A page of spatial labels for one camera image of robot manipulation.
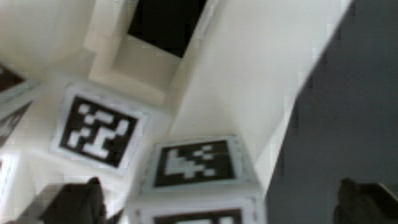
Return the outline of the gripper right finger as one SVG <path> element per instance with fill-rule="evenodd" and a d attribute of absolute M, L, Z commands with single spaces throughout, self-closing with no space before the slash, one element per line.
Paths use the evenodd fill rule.
<path fill-rule="evenodd" d="M 332 224 L 398 224 L 398 184 L 341 180 Z"/>

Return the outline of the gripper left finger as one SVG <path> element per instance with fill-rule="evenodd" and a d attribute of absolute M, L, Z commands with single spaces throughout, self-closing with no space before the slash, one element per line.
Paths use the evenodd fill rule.
<path fill-rule="evenodd" d="M 99 179 L 66 184 L 51 197 L 41 196 L 11 224 L 107 224 Z"/>

